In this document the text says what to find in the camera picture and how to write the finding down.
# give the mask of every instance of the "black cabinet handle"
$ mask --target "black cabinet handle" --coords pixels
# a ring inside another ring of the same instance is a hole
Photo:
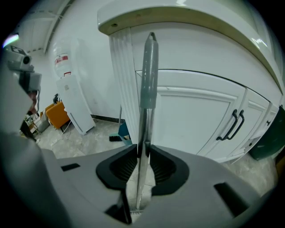
[[[236,113],[237,113],[237,110],[235,109],[235,110],[233,111],[233,113],[232,113],[233,117],[235,118],[235,122],[233,123],[231,129],[227,132],[227,134],[224,136],[224,138],[222,138],[222,137],[219,136],[219,137],[217,137],[217,140],[224,141],[224,140],[226,140],[226,139],[228,138],[228,136],[230,135],[230,133],[232,132],[232,130],[235,128],[235,126],[236,126],[236,124],[237,124],[237,121],[238,121],[238,117],[237,117]]]
[[[242,121],[241,121],[239,127],[237,128],[237,130],[235,131],[235,133],[233,133],[233,135],[230,138],[227,137],[228,140],[231,140],[233,137],[235,137],[235,135],[237,134],[237,132],[240,130],[241,126],[243,125],[243,123],[244,123],[244,111],[243,110],[240,111],[240,116],[242,118]]]

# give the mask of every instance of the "wall baseboard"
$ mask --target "wall baseboard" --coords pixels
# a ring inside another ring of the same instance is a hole
[[[119,118],[112,118],[112,117],[106,117],[106,116],[97,116],[97,115],[93,115],[93,114],[91,114],[91,117],[93,119],[100,119],[100,120],[104,120],[104,121],[119,123]]]

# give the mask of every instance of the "orange chair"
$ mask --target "orange chair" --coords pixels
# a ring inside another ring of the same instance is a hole
[[[67,115],[67,112],[64,111],[64,105],[62,102],[58,102],[56,105],[51,104],[50,106],[46,107],[45,113],[49,118],[49,121],[56,129],[61,129],[62,126],[70,120]]]

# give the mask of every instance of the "green bin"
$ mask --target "green bin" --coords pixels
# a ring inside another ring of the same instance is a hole
[[[260,160],[275,154],[285,145],[285,110],[280,106],[279,111],[266,133],[249,151],[255,159]]]

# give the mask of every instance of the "blue object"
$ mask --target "blue object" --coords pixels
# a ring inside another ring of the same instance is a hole
[[[124,139],[124,136],[126,135],[130,136],[128,127],[126,126],[126,122],[120,125],[118,135],[120,136],[121,140],[124,142],[126,146],[133,144],[131,139],[128,140]]]

